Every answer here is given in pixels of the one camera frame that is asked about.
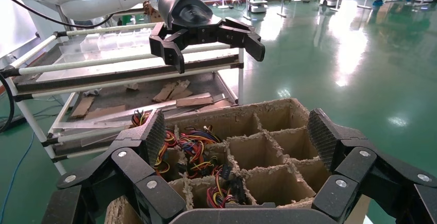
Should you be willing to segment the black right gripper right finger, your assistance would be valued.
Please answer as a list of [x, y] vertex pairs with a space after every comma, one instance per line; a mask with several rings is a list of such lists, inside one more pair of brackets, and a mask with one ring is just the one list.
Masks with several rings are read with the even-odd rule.
[[436, 223], [436, 177], [379, 151], [359, 130], [310, 111], [307, 133], [330, 177], [312, 208], [343, 223], [362, 196], [374, 200], [397, 223]]

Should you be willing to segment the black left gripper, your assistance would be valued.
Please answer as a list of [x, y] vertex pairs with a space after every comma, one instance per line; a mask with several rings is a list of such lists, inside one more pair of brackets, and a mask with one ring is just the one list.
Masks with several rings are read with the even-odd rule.
[[186, 45], [218, 41], [245, 49], [258, 62], [264, 60], [265, 46], [254, 27], [233, 18], [222, 21], [202, 0], [158, 0], [158, 11], [164, 23], [157, 23], [150, 33], [150, 53], [180, 74], [185, 72], [181, 51]]

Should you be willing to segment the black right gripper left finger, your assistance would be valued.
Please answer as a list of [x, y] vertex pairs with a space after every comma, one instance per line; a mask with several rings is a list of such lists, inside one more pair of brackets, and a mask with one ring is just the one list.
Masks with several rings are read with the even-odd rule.
[[170, 223], [186, 202], [154, 169], [165, 136], [160, 110], [121, 131], [104, 153], [60, 177], [43, 223], [95, 223], [122, 196], [143, 223]]

